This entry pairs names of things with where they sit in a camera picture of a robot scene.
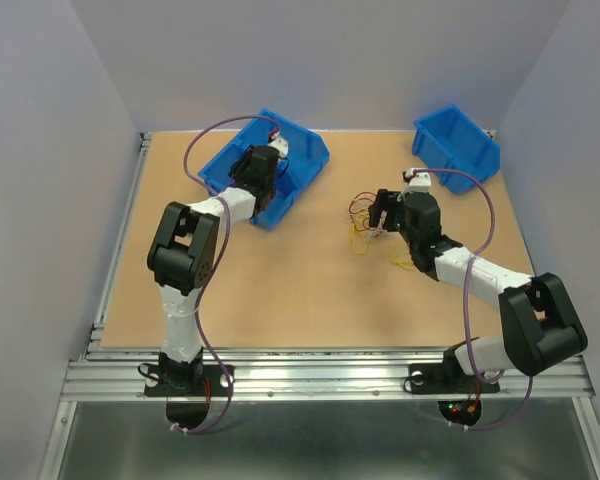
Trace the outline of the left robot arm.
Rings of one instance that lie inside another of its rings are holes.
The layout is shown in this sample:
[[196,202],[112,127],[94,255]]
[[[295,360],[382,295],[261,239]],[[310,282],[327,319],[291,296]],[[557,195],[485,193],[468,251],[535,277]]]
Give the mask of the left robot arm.
[[231,166],[228,187],[201,202],[166,206],[147,257],[165,320],[158,363],[143,371],[150,387],[190,394],[201,386],[203,346],[196,314],[213,275],[220,228],[229,232],[234,223],[267,208],[276,193],[278,163],[288,150],[284,140],[250,146]]

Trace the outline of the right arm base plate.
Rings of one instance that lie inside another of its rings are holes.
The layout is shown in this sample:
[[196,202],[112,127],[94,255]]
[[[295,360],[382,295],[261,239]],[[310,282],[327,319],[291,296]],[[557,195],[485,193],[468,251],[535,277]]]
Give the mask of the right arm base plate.
[[500,385],[482,383],[473,375],[442,363],[416,363],[409,366],[402,389],[414,395],[468,395],[477,391],[495,394],[500,392]]

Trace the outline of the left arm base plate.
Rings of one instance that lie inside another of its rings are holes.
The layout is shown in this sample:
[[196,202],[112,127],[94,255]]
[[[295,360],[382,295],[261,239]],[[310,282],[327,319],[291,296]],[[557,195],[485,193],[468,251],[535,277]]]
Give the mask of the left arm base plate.
[[234,367],[227,366],[229,375],[217,364],[204,365],[193,375],[174,376],[164,373],[158,364],[141,363],[137,371],[144,379],[144,395],[149,398],[214,398],[227,397],[228,378],[233,378]]

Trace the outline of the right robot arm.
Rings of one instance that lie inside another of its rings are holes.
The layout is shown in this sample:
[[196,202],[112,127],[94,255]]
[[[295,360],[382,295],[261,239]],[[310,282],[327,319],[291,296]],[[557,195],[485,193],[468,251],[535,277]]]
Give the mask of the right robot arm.
[[562,280],[551,273],[515,272],[473,255],[443,233],[433,195],[381,189],[369,215],[370,226],[400,234],[418,271],[461,288],[500,317],[500,336],[467,335],[440,363],[417,375],[421,384],[462,390],[486,372],[511,369],[534,377],[587,349],[587,334]]

